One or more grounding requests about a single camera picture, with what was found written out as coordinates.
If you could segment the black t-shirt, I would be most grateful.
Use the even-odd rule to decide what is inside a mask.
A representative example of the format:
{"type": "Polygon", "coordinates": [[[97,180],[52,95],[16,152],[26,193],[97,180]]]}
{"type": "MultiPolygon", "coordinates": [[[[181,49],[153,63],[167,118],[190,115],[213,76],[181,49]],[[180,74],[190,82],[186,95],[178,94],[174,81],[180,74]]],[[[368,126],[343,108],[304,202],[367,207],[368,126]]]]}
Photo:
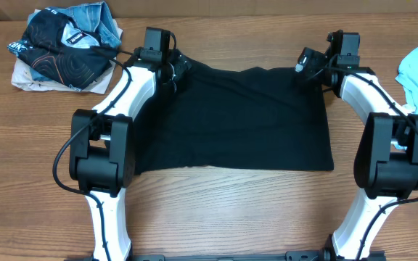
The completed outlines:
{"type": "Polygon", "coordinates": [[[215,166],[330,171],[321,85],[291,67],[217,70],[198,61],[140,110],[136,172],[215,166]]]}

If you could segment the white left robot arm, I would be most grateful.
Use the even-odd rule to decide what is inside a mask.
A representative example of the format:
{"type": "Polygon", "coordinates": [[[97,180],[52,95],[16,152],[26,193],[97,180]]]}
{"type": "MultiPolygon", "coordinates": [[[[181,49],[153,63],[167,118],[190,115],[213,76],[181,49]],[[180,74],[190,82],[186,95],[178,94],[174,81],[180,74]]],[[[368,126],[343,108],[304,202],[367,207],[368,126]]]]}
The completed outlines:
{"type": "Polygon", "coordinates": [[[91,211],[91,260],[132,258],[125,200],[136,167],[134,119],[165,85],[176,92],[175,82],[188,66],[172,32],[148,27],[144,46],[131,53],[110,94],[92,109],[73,114],[69,174],[91,211]]]}

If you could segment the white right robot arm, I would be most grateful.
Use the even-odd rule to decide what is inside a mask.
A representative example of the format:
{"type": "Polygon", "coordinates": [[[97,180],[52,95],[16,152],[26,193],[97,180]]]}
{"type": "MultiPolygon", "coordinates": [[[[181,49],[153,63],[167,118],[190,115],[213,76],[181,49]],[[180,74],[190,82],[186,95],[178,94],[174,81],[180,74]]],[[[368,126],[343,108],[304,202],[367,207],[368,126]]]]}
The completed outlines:
{"type": "Polygon", "coordinates": [[[365,124],[353,163],[359,187],[344,221],[323,249],[288,251],[286,260],[385,260],[371,245],[390,213],[418,202],[418,115],[396,102],[374,71],[360,66],[360,35],[342,30],[327,36],[328,49],[304,48],[295,69],[347,102],[365,124]]]}

